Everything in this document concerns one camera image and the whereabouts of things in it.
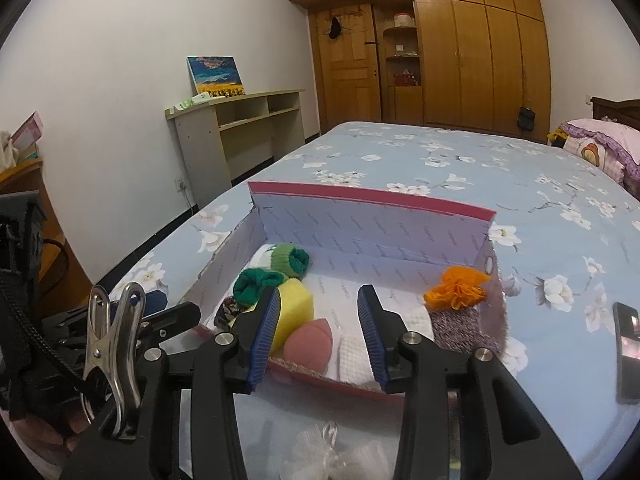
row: wooden headboard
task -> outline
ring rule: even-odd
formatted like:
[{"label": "wooden headboard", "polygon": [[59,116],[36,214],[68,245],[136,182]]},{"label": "wooden headboard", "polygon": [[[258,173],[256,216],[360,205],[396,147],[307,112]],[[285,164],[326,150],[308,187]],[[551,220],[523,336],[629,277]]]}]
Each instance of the wooden headboard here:
[{"label": "wooden headboard", "polygon": [[593,118],[601,119],[607,116],[609,119],[616,119],[621,124],[631,126],[640,130],[640,99],[629,101],[607,101],[599,97],[591,99],[593,103]]}]

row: blue bedsheet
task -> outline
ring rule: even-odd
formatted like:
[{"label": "blue bedsheet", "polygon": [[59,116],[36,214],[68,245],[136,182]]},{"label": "blue bedsheet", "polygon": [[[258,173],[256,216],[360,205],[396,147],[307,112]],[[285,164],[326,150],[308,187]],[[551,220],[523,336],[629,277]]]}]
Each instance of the blue bedsheet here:
[{"label": "blue bedsheet", "polygon": [[[567,152],[524,140],[347,123],[254,179],[387,189],[495,209],[491,236],[510,330],[503,362],[586,480],[609,466],[640,419],[639,406],[616,403],[611,309],[615,301],[640,306],[640,207],[609,177]],[[177,303],[250,208],[245,184],[226,192],[143,258],[112,298],[136,280]],[[378,438],[390,458],[397,450],[400,413],[393,406],[270,377],[251,397],[237,396],[236,405],[251,479],[276,478],[295,434],[329,419],[343,428],[345,446]],[[187,417],[183,431],[187,436]],[[182,453],[189,469],[186,438]]]}]

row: orange scrunchie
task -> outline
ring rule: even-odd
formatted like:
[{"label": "orange scrunchie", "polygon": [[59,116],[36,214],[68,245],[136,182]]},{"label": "orange scrunchie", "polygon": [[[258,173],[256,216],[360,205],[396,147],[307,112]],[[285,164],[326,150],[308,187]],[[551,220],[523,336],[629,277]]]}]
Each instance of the orange scrunchie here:
[{"label": "orange scrunchie", "polygon": [[423,296],[427,310],[459,310],[474,306],[486,298],[486,292],[479,285],[490,279],[484,272],[471,267],[449,267],[442,274],[442,285],[434,286]]}]

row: pink sponge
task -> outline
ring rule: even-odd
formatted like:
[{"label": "pink sponge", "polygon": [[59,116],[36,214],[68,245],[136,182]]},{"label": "pink sponge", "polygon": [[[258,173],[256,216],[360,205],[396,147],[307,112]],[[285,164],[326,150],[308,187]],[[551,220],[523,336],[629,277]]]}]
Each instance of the pink sponge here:
[{"label": "pink sponge", "polygon": [[331,358],[334,338],[325,319],[302,325],[284,343],[284,359],[321,374]]}]

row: purple ruffle trim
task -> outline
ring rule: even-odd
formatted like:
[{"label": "purple ruffle trim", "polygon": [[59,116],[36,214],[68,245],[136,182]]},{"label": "purple ruffle trim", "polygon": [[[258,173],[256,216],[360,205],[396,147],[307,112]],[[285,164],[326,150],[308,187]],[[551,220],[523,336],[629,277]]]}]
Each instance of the purple ruffle trim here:
[{"label": "purple ruffle trim", "polygon": [[603,134],[602,132],[590,132],[589,130],[585,130],[579,126],[573,126],[569,123],[562,123],[560,125],[560,129],[572,137],[579,137],[581,139],[591,137],[591,139],[597,140],[600,144],[606,146],[616,154],[616,157],[624,165],[629,176],[636,180],[640,180],[640,166],[636,164],[630,153],[611,137]]}]

